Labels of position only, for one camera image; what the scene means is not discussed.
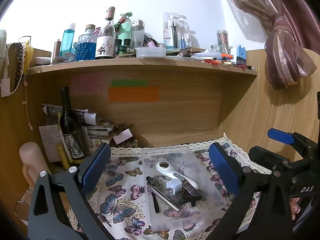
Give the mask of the person's hand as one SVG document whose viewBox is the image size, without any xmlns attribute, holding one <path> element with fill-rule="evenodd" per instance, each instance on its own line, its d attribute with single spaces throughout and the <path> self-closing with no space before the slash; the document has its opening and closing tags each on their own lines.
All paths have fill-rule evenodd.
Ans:
<svg viewBox="0 0 320 240">
<path fill-rule="evenodd" d="M 300 212 L 300 206 L 298 205 L 299 200 L 300 200 L 300 198 L 291 198 L 290 199 L 292 220 L 295 220 L 296 214 L 299 214 L 299 212 Z"/>
</svg>

